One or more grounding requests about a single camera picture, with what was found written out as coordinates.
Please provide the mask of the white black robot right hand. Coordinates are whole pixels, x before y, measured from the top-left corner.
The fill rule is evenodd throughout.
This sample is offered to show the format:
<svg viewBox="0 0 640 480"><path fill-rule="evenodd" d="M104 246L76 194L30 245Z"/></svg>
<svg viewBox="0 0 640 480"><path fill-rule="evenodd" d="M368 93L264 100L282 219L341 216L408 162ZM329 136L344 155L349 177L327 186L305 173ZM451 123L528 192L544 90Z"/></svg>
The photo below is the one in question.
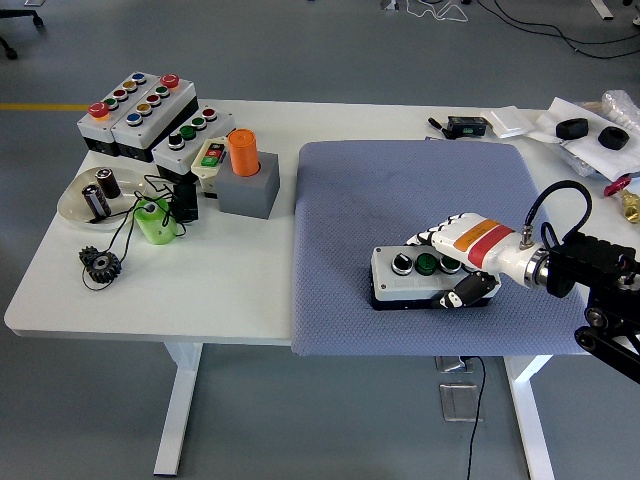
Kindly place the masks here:
<svg viewBox="0 0 640 480"><path fill-rule="evenodd" d="M427 245L473 270L432 305L441 309L468 307L498 284L504 274L525 288L536 286L541 245L510 227L476 213L463 213L412 236L410 246Z"/></svg>

